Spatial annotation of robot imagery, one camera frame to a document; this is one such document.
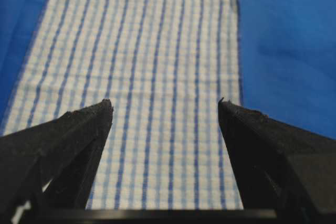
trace black tool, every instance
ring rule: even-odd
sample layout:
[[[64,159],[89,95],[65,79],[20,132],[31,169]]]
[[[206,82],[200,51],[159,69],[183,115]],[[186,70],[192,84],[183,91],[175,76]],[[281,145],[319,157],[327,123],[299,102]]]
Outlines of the black tool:
[[[2,220],[8,222],[19,202],[30,199],[32,209],[20,223],[335,222],[334,140],[223,100],[218,117],[244,210],[85,210],[111,126],[112,108],[105,100],[0,138],[0,173],[16,180],[0,179],[6,196],[0,200]]]

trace fabric swatch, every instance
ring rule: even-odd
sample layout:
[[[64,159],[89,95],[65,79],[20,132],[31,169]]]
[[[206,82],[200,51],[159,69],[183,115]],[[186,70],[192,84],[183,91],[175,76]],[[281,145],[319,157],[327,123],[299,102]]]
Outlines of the fabric swatch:
[[[0,135],[109,98],[87,208],[241,208],[217,120],[240,104],[237,0],[48,0]]]

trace blue cloth backdrop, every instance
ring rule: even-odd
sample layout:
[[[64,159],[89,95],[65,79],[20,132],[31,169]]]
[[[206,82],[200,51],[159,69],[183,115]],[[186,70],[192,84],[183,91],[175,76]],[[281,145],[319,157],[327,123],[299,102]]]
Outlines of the blue cloth backdrop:
[[[0,119],[44,3],[0,0]],[[240,14],[244,106],[336,138],[335,0],[240,0]]]

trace blue and white plaid cloth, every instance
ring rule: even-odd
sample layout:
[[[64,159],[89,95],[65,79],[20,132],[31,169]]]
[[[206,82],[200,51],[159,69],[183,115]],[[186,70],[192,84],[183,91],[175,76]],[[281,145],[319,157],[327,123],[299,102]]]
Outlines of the blue and white plaid cloth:
[[[217,122],[237,28],[237,0],[48,0],[1,134],[109,98],[88,208],[241,208]]]

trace blue stripe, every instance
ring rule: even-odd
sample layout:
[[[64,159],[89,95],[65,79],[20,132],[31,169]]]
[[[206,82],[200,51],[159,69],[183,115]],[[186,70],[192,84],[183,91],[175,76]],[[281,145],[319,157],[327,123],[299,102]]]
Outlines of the blue stripe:
[[[195,209],[199,208],[200,203],[200,193],[199,193],[199,181],[198,181],[198,104],[200,101],[200,87],[198,83],[199,75],[200,75],[200,41],[201,41],[201,29],[202,29],[202,20],[203,20],[203,0],[201,0],[201,13],[200,19],[198,21],[198,30],[197,30],[197,41],[196,41],[196,69],[195,69],[195,108],[194,108],[194,133],[195,133],[195,140],[194,140],[194,179],[195,179],[195,187],[194,187],[194,202],[195,202]]]
[[[221,85],[220,85],[220,75],[221,75],[221,30],[222,30],[222,13],[223,13],[223,0],[219,0],[219,14],[218,14],[218,30],[217,30],[217,101],[221,97]],[[226,208],[225,202],[225,187],[224,187],[224,166],[223,166],[223,137],[220,128],[218,127],[218,169],[219,169],[219,193],[220,193],[220,203],[222,208]]]
[[[45,17],[44,15],[45,15],[45,12],[46,12],[46,8],[47,8],[47,6],[48,6],[48,4],[49,4],[48,1],[49,1],[49,0],[47,0],[47,3],[46,3],[46,5],[45,5],[45,7],[44,7],[45,9],[43,10],[43,13],[41,14],[41,19],[42,19],[42,20],[44,20],[44,17]],[[54,5],[54,7],[52,8],[50,21],[49,21],[49,23],[48,23],[48,28],[47,28],[46,32],[44,33],[44,37],[43,37],[43,39],[42,39],[42,41],[43,41],[42,45],[44,45],[44,44],[46,43],[46,40],[47,40],[47,37],[48,37],[48,35],[49,35],[50,29],[51,29],[51,27],[52,27],[53,24],[54,24],[54,21],[55,21],[55,14],[56,14],[57,7],[59,6],[59,1],[60,1],[60,0],[56,0],[56,3],[55,3],[55,5]],[[31,56],[31,54],[32,54],[32,53],[31,53],[31,50],[34,48],[34,45],[35,45],[35,39],[36,39],[37,34],[38,34],[38,32],[39,32],[40,25],[38,26],[37,31],[34,32],[34,35],[33,35],[34,38],[33,38],[32,42],[31,42],[31,44],[30,44],[30,48],[29,48],[29,50],[28,50],[28,52],[27,52],[27,54],[26,54],[25,62],[23,63],[22,68],[21,68],[21,70],[20,70],[20,74],[19,74],[19,76],[18,76],[18,80],[17,80],[16,83],[15,83],[13,92],[12,92],[12,94],[11,94],[11,98],[10,98],[10,100],[9,100],[9,101],[10,101],[10,104],[9,104],[8,107],[7,107],[6,114],[5,114],[5,117],[4,117],[3,122],[2,122],[2,127],[1,127],[1,129],[0,129],[0,135],[3,135],[3,133],[4,133],[5,129],[6,129],[6,125],[7,125],[7,123],[8,123],[8,118],[9,118],[9,113],[10,113],[10,111],[12,110],[12,107],[13,107],[13,104],[14,104],[14,100],[15,100],[15,97],[16,97],[16,93],[17,93],[17,89],[18,89],[18,86],[19,86],[19,84],[20,84],[20,82],[21,82],[21,79],[22,79],[22,77],[23,77],[23,74],[24,74],[24,72],[25,72],[25,67],[26,67],[26,65],[27,65],[27,63],[28,63],[28,59],[30,58],[30,56]],[[33,69],[32,69],[32,71],[31,71],[31,73],[30,73],[30,77],[29,77],[27,83],[30,83],[31,80],[35,77],[37,67],[38,67],[39,64],[40,64],[40,59],[41,59],[41,56],[42,56],[42,51],[43,51],[43,49],[40,48],[40,51],[39,51],[39,53],[38,53],[38,55],[37,55],[37,60],[36,60],[36,62],[35,62],[35,64],[34,64],[34,66],[33,66]],[[22,98],[22,101],[21,101],[21,106],[20,106],[19,109],[18,109],[18,115],[17,115],[17,117],[16,117],[16,119],[15,119],[15,122],[16,122],[16,123],[13,125],[14,127],[13,127],[13,129],[11,130],[12,132],[16,132],[16,131],[18,130],[18,126],[19,126],[19,123],[20,123],[21,118],[22,118],[22,115],[23,115],[23,110],[24,110],[25,102],[26,102],[26,100],[27,100],[28,90],[29,90],[29,85],[26,85],[25,88],[24,88],[24,95],[23,95],[23,98]]]
[[[169,23],[169,31],[167,35],[167,44],[165,47],[165,60],[164,60],[164,66],[167,66],[168,60],[169,60],[169,53],[170,53],[170,45],[171,45],[171,39],[172,39],[172,31],[174,26],[174,16],[175,16],[175,7],[176,7],[176,0],[173,0],[173,6],[172,6],[172,17]],[[161,109],[160,109],[160,126],[159,126],[159,146],[157,149],[157,167],[156,167],[156,185],[155,185],[155,207],[157,209],[160,208],[160,190],[161,190],[161,166],[162,166],[162,145],[163,145],[163,138],[164,138],[164,118],[165,118],[165,111],[166,111],[166,90],[167,90],[167,67],[163,69],[163,81],[162,81],[162,98],[161,98]]]
[[[100,19],[100,25],[99,25],[99,28],[98,28],[98,33],[97,33],[96,39],[94,40],[92,54],[91,54],[91,58],[90,58],[89,69],[88,69],[88,72],[86,73],[85,85],[84,85],[84,89],[83,89],[83,93],[82,93],[82,100],[80,102],[80,107],[84,107],[84,105],[85,105],[85,99],[86,99],[86,95],[87,95],[87,92],[88,92],[90,77],[91,77],[91,73],[92,73],[92,69],[93,69],[93,63],[94,63],[94,60],[96,58],[98,43],[100,41],[101,32],[103,30],[103,26],[104,26],[104,23],[105,23],[105,17],[106,17],[107,9],[109,7],[109,1],[110,0],[105,0],[104,10],[103,10],[103,14],[102,14],[101,19]]]
[[[146,146],[145,146],[145,160],[144,160],[144,171],[143,171],[143,183],[142,183],[142,208],[146,208],[147,201],[147,186],[148,186],[148,167],[149,167],[149,152],[151,144],[151,130],[152,130],[152,118],[153,118],[153,107],[154,107],[154,96],[155,96],[155,78],[156,78],[156,68],[158,66],[158,55],[160,48],[161,32],[164,22],[164,14],[166,9],[166,0],[163,0],[161,18],[159,24],[159,31],[157,32],[157,39],[155,45],[154,61],[153,61],[153,71],[152,71],[152,81],[151,81],[151,97],[150,97],[150,107],[148,115],[147,124],[147,134],[146,134]]]
[[[120,0],[115,0],[115,3],[113,5],[113,14],[112,14],[111,20],[115,20],[115,17],[117,16],[119,2],[120,2]],[[103,73],[103,68],[105,66],[106,58],[109,55],[108,54],[108,48],[109,48],[109,45],[110,45],[111,34],[112,34],[112,31],[114,30],[114,25],[115,25],[115,22],[110,22],[110,26],[109,26],[109,29],[108,29],[109,33],[107,35],[107,38],[106,38],[106,41],[105,41],[105,44],[104,44],[104,48],[103,48],[103,52],[102,52],[102,60],[101,60],[100,68],[99,68],[99,73]],[[94,94],[93,94],[94,102],[98,101],[98,92],[100,90],[101,79],[102,79],[101,77],[102,77],[101,74],[97,75],[97,84],[96,84],[96,88],[95,88],[95,91],[94,91]]]
[[[157,0],[153,0],[153,7],[152,7],[152,15],[148,17],[149,20],[153,20],[155,18],[156,14],[156,4]],[[152,37],[152,32],[153,32],[153,24],[154,22],[149,22],[148,26],[148,33],[147,33],[147,39],[145,40],[145,50],[143,54],[143,63],[142,63],[142,69],[141,69],[141,86],[140,86],[140,97],[139,97],[139,105],[138,105],[138,111],[137,111],[137,117],[136,117],[136,124],[135,124],[135,136],[134,136],[134,148],[133,148],[133,153],[132,153],[132,164],[136,164],[138,161],[138,144],[139,144],[139,132],[140,132],[140,125],[141,125],[141,119],[142,119],[142,108],[143,108],[143,98],[144,98],[144,84],[145,84],[145,73],[147,70],[147,62],[148,62],[148,55],[149,55],[149,49],[150,49],[150,44],[151,44],[151,37]],[[130,179],[130,194],[128,198],[129,202],[129,209],[133,208],[133,199],[134,199],[134,189],[136,187],[135,185],[135,174],[137,171],[137,166],[133,165],[132,166],[132,171],[131,171],[131,179]]]
[[[73,109],[72,105],[74,104],[74,101],[76,100],[76,99],[73,99],[73,97],[75,97],[77,95],[78,91],[79,91],[79,89],[78,89],[78,85],[80,83],[79,78],[82,76],[82,65],[85,62],[85,54],[87,52],[87,46],[88,46],[88,43],[89,43],[90,35],[92,34],[90,31],[92,31],[93,25],[95,24],[100,0],[92,0],[92,2],[94,3],[94,6],[92,7],[89,4],[88,11],[90,13],[90,10],[93,10],[93,13],[92,13],[92,16],[91,16],[90,20],[87,21],[87,23],[89,24],[89,27],[87,29],[85,29],[85,31],[87,31],[87,33],[85,35],[85,40],[84,40],[84,43],[83,43],[83,47],[82,47],[80,53],[78,53],[80,55],[79,64],[77,66],[76,73],[74,74],[75,80],[72,82],[72,87],[70,88],[70,90],[71,90],[70,91],[70,97],[71,98],[69,99],[69,104],[67,106],[68,110]]]
[[[48,108],[50,106],[51,97],[53,96],[53,90],[55,89],[55,82],[58,80],[59,70],[61,68],[61,65],[64,63],[64,55],[65,55],[66,45],[67,45],[67,42],[69,40],[69,36],[70,36],[71,31],[72,31],[72,28],[74,26],[73,24],[74,24],[75,19],[77,17],[77,10],[78,10],[79,3],[80,3],[80,0],[76,0],[75,10],[71,14],[72,17],[71,17],[70,25],[68,26],[68,29],[66,31],[65,38],[62,40],[62,46],[60,47],[60,52],[61,52],[60,57],[58,57],[58,59],[57,59],[57,65],[55,67],[55,72],[52,73],[53,80],[48,85],[49,87],[48,87],[48,90],[47,90],[47,98],[43,101],[40,101],[40,103],[42,103],[42,102],[44,103],[44,108],[43,108],[43,111],[42,111],[42,115],[39,119],[39,123],[45,122],[46,114],[48,113]]]
[[[84,24],[84,20],[85,20],[85,17],[86,17],[86,13],[88,12],[89,3],[90,3],[90,0],[86,0],[85,6],[84,6],[84,10],[83,10],[83,15],[82,15],[82,17],[80,19],[80,24],[79,24],[78,30],[76,32],[75,40],[73,41],[74,44],[72,45],[72,48],[71,48],[71,55],[70,55],[70,59],[69,59],[69,62],[68,62],[68,65],[67,65],[64,77],[63,77],[61,88],[58,90],[58,98],[57,98],[57,102],[56,102],[56,108],[55,108],[55,111],[54,111],[54,117],[55,118],[58,116],[59,109],[61,107],[64,88],[65,88],[65,85],[66,85],[66,83],[68,81],[68,77],[69,77],[69,73],[70,73],[70,68],[71,68],[73,60],[74,60],[73,58],[75,56],[75,52],[76,52],[76,47],[77,47],[79,36],[80,36],[80,34],[82,32],[82,29],[83,29],[83,24]]]
[[[171,130],[170,130],[170,148],[169,148],[169,184],[168,184],[168,208],[173,208],[173,179],[174,179],[174,138],[175,138],[175,111],[176,111],[176,97],[177,97],[177,69],[179,67],[179,53],[180,53],[180,42],[181,42],[181,33],[184,17],[184,5],[185,0],[182,0],[181,15],[179,21],[179,31],[177,34],[177,43],[176,43],[176,52],[175,52],[175,63],[174,63],[174,90],[173,90],[173,107],[172,107],[172,117],[171,117]]]
[[[111,89],[111,86],[112,86],[114,65],[115,65],[115,60],[116,60],[117,53],[118,53],[118,45],[119,45],[121,34],[123,32],[123,26],[124,26],[124,22],[125,22],[125,18],[126,18],[126,13],[127,13],[127,10],[128,10],[129,0],[124,0],[124,1],[125,1],[125,5],[123,7],[123,13],[122,13],[121,21],[120,21],[120,26],[119,26],[119,29],[118,29],[117,37],[115,39],[115,43],[114,43],[112,63],[111,63],[110,72],[109,72],[109,83],[108,83],[108,87],[107,87],[105,97],[109,96],[110,89]],[[134,10],[133,16],[130,19],[131,22],[132,22],[131,23],[132,27],[134,25],[133,21],[134,21],[134,18],[135,18],[135,14],[136,14],[136,9]],[[130,28],[130,31],[129,31],[129,34],[128,34],[128,38],[127,38],[128,41],[130,41],[131,31],[132,31],[132,28]],[[114,148],[114,146],[113,146],[114,137],[116,135],[115,127],[118,123],[118,114],[119,114],[119,109],[118,108],[119,108],[119,103],[120,103],[120,90],[121,90],[121,87],[122,87],[122,84],[123,84],[122,78],[123,78],[123,73],[124,73],[124,68],[125,68],[125,62],[126,62],[125,59],[122,60],[122,70],[121,70],[122,71],[122,77],[120,78],[119,92],[117,94],[117,100],[114,102],[115,107],[117,109],[115,110],[113,117],[116,118],[117,120],[114,121],[114,123],[112,125],[112,129],[111,129],[110,142],[112,142],[112,147],[109,147],[108,149],[105,148],[105,150],[108,151],[108,156],[107,156],[107,159],[106,159],[107,163],[110,163],[111,160],[112,160],[112,153],[113,153],[113,148]],[[106,168],[106,171],[104,173],[105,174],[105,179],[104,179],[104,182],[103,182],[102,208],[106,207],[106,202],[107,202],[107,197],[108,197],[107,192],[108,192],[108,187],[110,185],[110,177],[109,176],[111,174],[111,169],[112,169],[112,167],[110,165],[108,165],[107,168]]]
[[[210,7],[209,7],[209,17],[208,17],[208,33],[207,33],[207,41],[206,41],[206,59],[212,60],[212,51],[210,49],[211,41],[212,39],[212,19],[213,19],[213,9],[214,9],[214,0],[209,0]],[[206,61],[206,92],[210,93],[210,63],[207,60]],[[210,209],[214,208],[213,205],[213,198],[212,198],[212,154],[211,154],[211,124],[210,124],[210,118],[213,117],[213,115],[210,113],[210,104],[212,106],[212,101],[210,100],[210,95],[206,96],[206,143],[207,143],[207,150],[206,150],[206,157],[207,157],[207,191],[208,191],[208,206]]]
[[[118,30],[117,38],[116,38],[115,43],[114,43],[112,63],[111,63],[111,67],[110,67],[109,77],[108,77],[109,81],[108,81],[106,93],[105,93],[105,96],[104,96],[105,98],[109,97],[110,91],[111,91],[112,78],[113,78],[113,74],[114,74],[114,68],[116,66],[116,63],[115,63],[116,59],[115,58],[117,57],[119,41],[120,41],[121,33],[122,33],[122,30],[123,30],[123,27],[124,27],[124,23],[125,23],[125,17],[126,17],[128,2],[129,2],[129,0],[125,0],[125,5],[124,5],[124,9],[122,11],[122,17],[121,17],[121,21],[120,21],[120,27],[119,27],[119,30]]]
[[[144,0],[142,16],[140,20],[140,27],[139,27],[138,35],[136,37],[135,49],[134,49],[133,58],[132,58],[130,87],[129,87],[129,91],[127,95],[127,106],[126,106],[126,113],[125,113],[125,118],[124,118],[123,134],[122,134],[122,139],[121,139],[122,142],[121,142],[119,169],[118,169],[118,181],[116,185],[117,191],[115,193],[115,198],[114,198],[114,208],[115,209],[119,208],[119,203],[120,203],[120,190],[122,186],[122,176],[123,176],[123,170],[124,170],[125,148],[126,148],[126,140],[127,140],[127,133],[128,133],[129,119],[130,119],[130,110],[132,106],[132,90],[133,90],[133,85],[134,85],[135,65],[137,64],[136,58],[138,55],[139,44],[140,44],[140,39],[142,35],[143,21],[146,15],[147,4],[148,4],[148,0]]]
[[[231,21],[232,21],[232,0],[228,3],[228,17],[227,17],[227,38],[226,38],[226,71],[228,75],[227,79],[227,96],[228,99],[232,99],[232,70],[231,70]]]
[[[115,17],[117,15],[119,2],[120,2],[120,0],[115,0],[115,3],[113,5],[112,20],[115,20]],[[103,52],[102,52],[102,60],[101,60],[100,68],[99,68],[99,73],[103,73],[103,68],[104,68],[106,58],[107,58],[107,55],[108,55],[108,47],[109,47],[109,43],[110,43],[110,39],[111,39],[111,34],[112,34],[113,29],[114,29],[114,24],[115,24],[115,22],[110,22],[110,26],[108,28],[109,33],[107,35],[107,38],[106,38],[106,41],[105,41],[105,44],[104,44],[104,48],[103,48]],[[102,79],[101,77],[102,77],[101,74],[99,74],[97,76],[96,88],[95,88],[95,92],[93,94],[93,100],[94,101],[98,100],[98,91],[100,90],[101,79]],[[105,148],[108,147],[109,143],[110,143],[110,141],[108,141],[108,143],[106,143]],[[90,193],[88,203],[87,203],[87,209],[92,208],[92,202],[93,202],[93,199],[95,197],[95,191],[94,191],[95,188],[96,188],[96,181],[94,181],[93,185],[92,185],[91,193]]]
[[[186,55],[186,64],[184,65],[184,99],[183,99],[183,136],[182,136],[182,186],[181,186],[181,202],[182,208],[185,209],[187,207],[187,125],[188,125],[188,113],[189,113],[189,59],[191,56],[191,34],[193,31],[193,23],[194,23],[194,9],[195,9],[195,0],[191,2],[190,9],[190,20],[189,20],[189,28],[188,28],[188,37],[187,37],[187,55]]]
[[[58,28],[56,30],[55,36],[52,39],[52,44],[51,44],[51,47],[50,47],[50,51],[49,51],[49,54],[48,54],[48,58],[47,58],[46,64],[44,66],[44,70],[43,70],[41,79],[38,82],[37,87],[36,87],[36,96],[35,96],[33,107],[32,107],[32,109],[30,111],[30,115],[29,115],[29,118],[28,118],[28,121],[27,121],[27,127],[30,127],[31,124],[32,124],[33,116],[34,116],[34,113],[35,113],[35,110],[36,110],[36,107],[37,107],[38,100],[40,98],[41,85],[44,82],[44,80],[46,79],[47,72],[48,72],[48,69],[49,69],[49,66],[50,66],[51,57],[52,57],[54,49],[55,49],[57,38],[58,38],[59,33],[60,33],[60,31],[61,31],[61,29],[63,27],[64,20],[65,20],[65,15],[66,15],[66,12],[68,10],[68,7],[69,7],[69,0],[66,0],[66,2],[65,2],[65,8],[63,10],[63,13],[62,13],[62,16],[61,16],[61,20],[60,20],[60,22],[58,24]]]

